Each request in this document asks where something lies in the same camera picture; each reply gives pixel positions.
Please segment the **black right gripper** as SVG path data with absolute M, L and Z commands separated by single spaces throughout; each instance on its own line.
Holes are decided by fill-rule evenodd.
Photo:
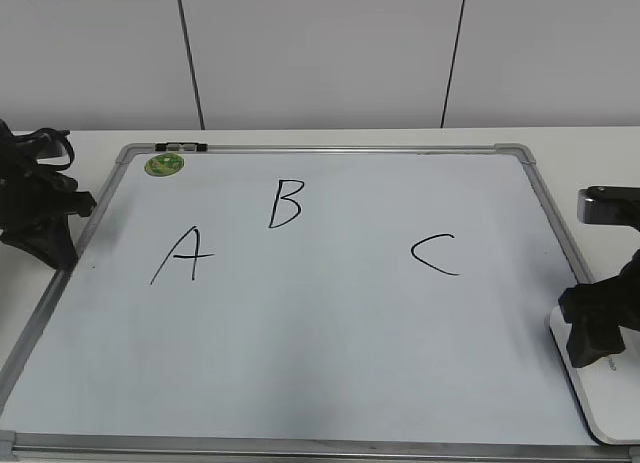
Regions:
M 639 328 L 639 251 L 618 275 L 567 288 L 558 305 L 564 322 L 571 324 L 566 350 L 573 368 L 622 353 L 620 327 Z

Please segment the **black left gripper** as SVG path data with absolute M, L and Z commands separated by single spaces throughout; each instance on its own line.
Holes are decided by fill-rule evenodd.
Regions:
M 56 270 L 72 269 L 78 254 L 67 220 L 33 224 L 49 198 L 64 194 L 64 213 L 89 217 L 96 200 L 88 191 L 75 191 L 75 180 L 63 174 L 75 160 L 68 130 L 41 128 L 14 134 L 1 121 L 1 242 L 24 251 Z M 64 164 L 38 161 L 42 153 L 62 150 Z

